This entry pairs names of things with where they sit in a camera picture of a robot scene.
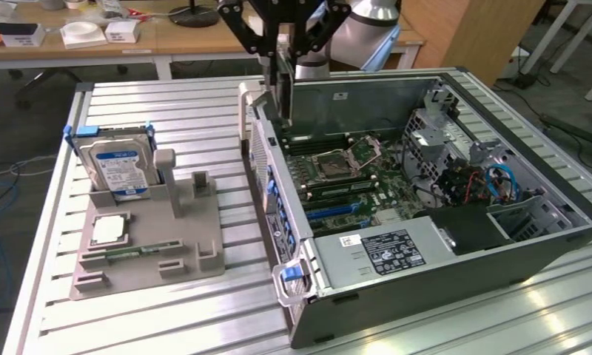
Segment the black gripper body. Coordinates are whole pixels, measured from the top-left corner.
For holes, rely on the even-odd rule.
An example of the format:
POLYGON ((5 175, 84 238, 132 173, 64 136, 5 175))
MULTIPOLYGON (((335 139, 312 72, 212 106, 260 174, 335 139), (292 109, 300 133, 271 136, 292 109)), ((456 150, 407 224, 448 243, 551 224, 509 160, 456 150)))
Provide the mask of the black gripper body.
POLYGON ((261 18, 309 18, 328 1, 249 0, 248 4, 261 18))

